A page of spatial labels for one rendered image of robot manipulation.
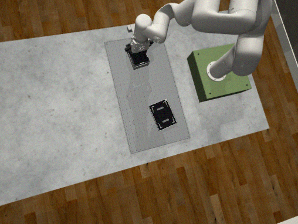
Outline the black well plate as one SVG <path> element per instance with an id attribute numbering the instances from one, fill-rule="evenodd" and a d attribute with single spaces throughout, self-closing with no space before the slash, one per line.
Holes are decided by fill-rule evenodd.
<path id="1" fill-rule="evenodd" d="M 142 52 L 138 52 L 138 53 L 133 53 L 133 61 L 134 61 L 134 64 L 140 64 L 142 62 L 146 62 L 148 61 L 148 57 L 145 53 L 145 51 L 142 51 Z"/>

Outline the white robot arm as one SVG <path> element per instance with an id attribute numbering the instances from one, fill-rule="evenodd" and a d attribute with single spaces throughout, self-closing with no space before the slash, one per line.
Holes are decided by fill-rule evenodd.
<path id="1" fill-rule="evenodd" d="M 148 15 L 141 14 L 134 24 L 127 25 L 127 30 L 133 32 L 131 39 L 139 44 L 146 43 L 148 38 L 155 43 L 164 43 L 170 20 L 175 18 L 180 26 L 191 24 L 199 32 L 238 35 L 232 48 L 217 62 L 211 62 L 206 73 L 215 82 L 223 80 L 231 71 L 238 76 L 250 75 L 262 56 L 272 0 L 230 0 L 228 14 L 219 13 L 220 1 L 184 0 L 180 4 L 169 3 L 156 12 L 153 23 Z"/>

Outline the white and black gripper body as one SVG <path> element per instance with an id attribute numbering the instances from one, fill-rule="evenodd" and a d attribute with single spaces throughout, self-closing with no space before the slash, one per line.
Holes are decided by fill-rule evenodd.
<path id="1" fill-rule="evenodd" d="M 139 44 L 135 40 L 131 39 L 130 45 L 132 53 L 142 52 L 150 47 L 150 39 L 148 39 L 148 41 L 144 44 Z"/>

